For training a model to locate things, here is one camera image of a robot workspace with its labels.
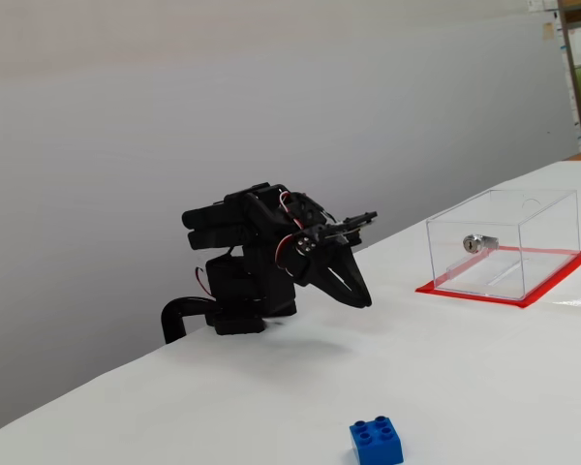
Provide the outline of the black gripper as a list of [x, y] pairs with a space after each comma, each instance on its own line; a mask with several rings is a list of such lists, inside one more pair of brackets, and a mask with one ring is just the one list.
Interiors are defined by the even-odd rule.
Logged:
[[284, 236], [276, 247], [276, 265], [300, 286], [312, 285], [354, 308], [372, 304], [352, 248], [341, 242], [339, 225], [307, 227]]

